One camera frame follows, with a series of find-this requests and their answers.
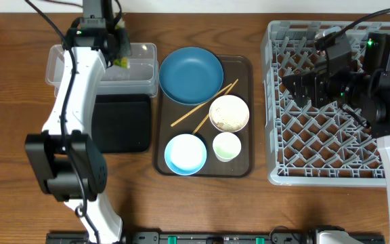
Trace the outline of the yellow green snack wrapper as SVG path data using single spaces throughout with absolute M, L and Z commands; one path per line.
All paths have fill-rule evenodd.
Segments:
M 119 66 L 121 68 L 130 68 L 129 59 L 126 57 L 114 60 L 113 65 Z

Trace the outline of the pink bowl with rice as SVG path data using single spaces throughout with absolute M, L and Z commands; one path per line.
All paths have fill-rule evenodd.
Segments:
M 234 133 L 243 129 L 249 122 L 250 111 L 242 98 L 224 95 L 210 105 L 209 119 L 219 131 Z

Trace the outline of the white cup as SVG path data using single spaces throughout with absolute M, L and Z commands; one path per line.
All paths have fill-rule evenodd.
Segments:
M 238 136 L 230 132 L 222 132 L 213 140 L 213 151 L 221 162 L 229 162 L 236 158 L 242 149 Z

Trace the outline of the small light blue bowl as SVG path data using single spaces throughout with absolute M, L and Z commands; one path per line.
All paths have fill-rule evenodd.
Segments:
M 199 172 L 207 162 L 207 148 L 197 136 L 180 134 L 165 146 L 164 160 L 173 173 L 191 176 Z

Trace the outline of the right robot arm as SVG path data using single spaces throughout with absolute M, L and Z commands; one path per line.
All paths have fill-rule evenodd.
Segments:
M 323 56 L 313 70 L 285 76 L 282 83 L 300 107 L 338 102 L 360 109 L 385 169 L 390 221 L 390 34 L 369 33 L 365 46 L 359 72 L 346 34 L 321 37 L 315 47 Z

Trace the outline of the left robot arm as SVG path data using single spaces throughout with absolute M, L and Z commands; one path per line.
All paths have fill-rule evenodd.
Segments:
M 124 243 L 121 217 L 105 187 L 106 160 L 91 138 L 97 90 L 106 69 L 128 56 L 122 18 L 79 18 L 63 37 L 64 63 L 55 104 L 39 134 L 29 134 L 25 151 L 43 193 L 73 210 L 88 243 Z

